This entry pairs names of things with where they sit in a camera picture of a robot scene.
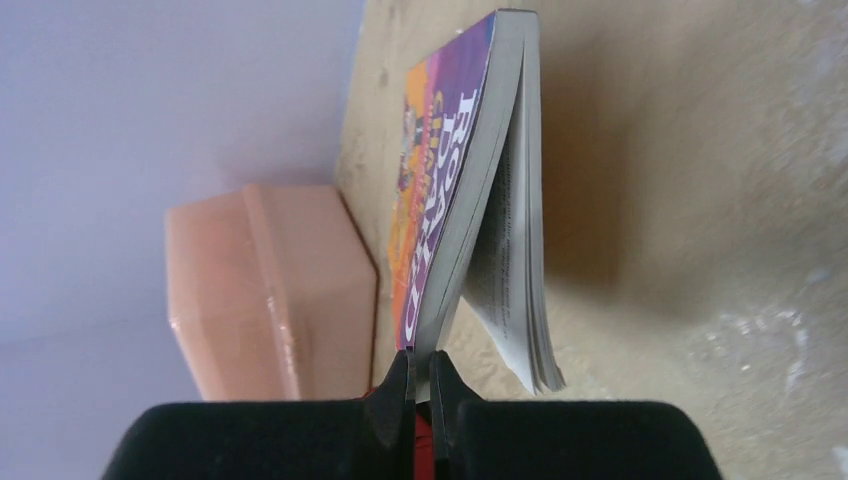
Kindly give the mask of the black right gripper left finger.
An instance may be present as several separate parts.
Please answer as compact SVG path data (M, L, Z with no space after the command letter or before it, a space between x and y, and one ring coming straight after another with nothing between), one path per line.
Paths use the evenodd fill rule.
M327 401L154 406L119 441L105 479L411 479L413 355L372 392Z

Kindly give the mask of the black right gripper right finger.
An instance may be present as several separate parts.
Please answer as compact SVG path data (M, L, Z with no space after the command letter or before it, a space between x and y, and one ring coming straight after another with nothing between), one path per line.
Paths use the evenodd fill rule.
M493 401L430 359L438 479L719 479L698 427L658 401Z

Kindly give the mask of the Roald Dahl Charlie paperback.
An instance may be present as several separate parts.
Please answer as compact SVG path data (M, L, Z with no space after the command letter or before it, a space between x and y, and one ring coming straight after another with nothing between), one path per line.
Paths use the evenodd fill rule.
M388 262L420 402L460 303L527 391L565 385L544 293L539 44L536 12L498 9L406 75Z

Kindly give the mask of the red backpack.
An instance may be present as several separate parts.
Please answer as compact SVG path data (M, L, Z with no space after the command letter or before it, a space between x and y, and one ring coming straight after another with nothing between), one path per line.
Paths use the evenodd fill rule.
M433 429L429 403L382 384L363 396L367 425L374 437L369 447L371 479L434 479Z

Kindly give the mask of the translucent pink storage box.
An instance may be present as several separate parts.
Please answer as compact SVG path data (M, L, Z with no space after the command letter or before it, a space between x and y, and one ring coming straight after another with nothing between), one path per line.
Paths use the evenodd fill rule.
M331 185L248 185L165 216L169 321L207 401L355 398L378 276Z

